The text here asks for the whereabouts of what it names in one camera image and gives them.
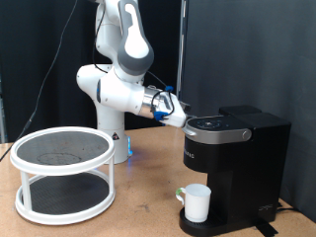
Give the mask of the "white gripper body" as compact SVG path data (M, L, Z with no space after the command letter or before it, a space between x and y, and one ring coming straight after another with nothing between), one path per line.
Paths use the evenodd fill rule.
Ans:
M156 107L158 121L174 127L182 127L186 118L187 116L175 95L168 92L162 92L159 95L159 104Z

